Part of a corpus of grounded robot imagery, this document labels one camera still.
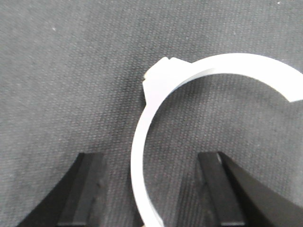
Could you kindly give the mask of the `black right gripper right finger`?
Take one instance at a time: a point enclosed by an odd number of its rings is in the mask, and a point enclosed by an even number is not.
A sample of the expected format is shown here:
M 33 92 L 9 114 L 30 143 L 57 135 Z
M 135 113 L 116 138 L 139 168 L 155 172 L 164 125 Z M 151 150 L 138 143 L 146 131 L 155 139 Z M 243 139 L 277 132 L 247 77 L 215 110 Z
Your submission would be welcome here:
M 222 152 L 200 152 L 218 227 L 301 227 L 303 209 L 274 192 Z

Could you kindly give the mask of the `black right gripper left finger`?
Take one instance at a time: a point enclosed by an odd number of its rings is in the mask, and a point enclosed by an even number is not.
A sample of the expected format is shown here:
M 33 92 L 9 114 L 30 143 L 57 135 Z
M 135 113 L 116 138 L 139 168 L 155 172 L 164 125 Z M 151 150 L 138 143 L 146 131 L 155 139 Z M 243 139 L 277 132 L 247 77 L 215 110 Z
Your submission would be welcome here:
M 105 168 L 102 153 L 79 153 L 57 185 L 18 226 L 98 226 Z

